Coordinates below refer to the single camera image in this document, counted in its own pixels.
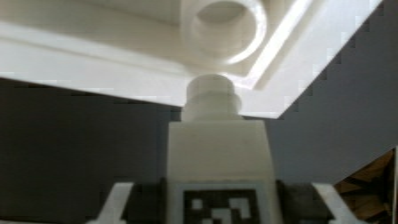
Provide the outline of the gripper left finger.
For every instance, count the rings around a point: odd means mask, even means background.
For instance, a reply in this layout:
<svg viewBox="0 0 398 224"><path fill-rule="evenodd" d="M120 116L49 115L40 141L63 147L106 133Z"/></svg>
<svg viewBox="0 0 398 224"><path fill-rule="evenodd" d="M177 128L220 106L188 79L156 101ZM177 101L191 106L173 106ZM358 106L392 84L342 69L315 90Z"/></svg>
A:
<svg viewBox="0 0 398 224"><path fill-rule="evenodd" d="M132 182L116 182L113 184L97 217L85 224L125 224L122 212L132 186Z"/></svg>

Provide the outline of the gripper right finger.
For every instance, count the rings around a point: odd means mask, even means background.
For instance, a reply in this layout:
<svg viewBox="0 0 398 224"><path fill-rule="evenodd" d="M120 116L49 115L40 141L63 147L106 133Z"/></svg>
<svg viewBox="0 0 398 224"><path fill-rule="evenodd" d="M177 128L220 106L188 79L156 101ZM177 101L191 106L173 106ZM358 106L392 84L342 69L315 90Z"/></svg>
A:
<svg viewBox="0 0 398 224"><path fill-rule="evenodd" d="M312 187L331 213L328 224L367 224L362 220L356 219L333 186L324 183L314 183Z"/></svg>

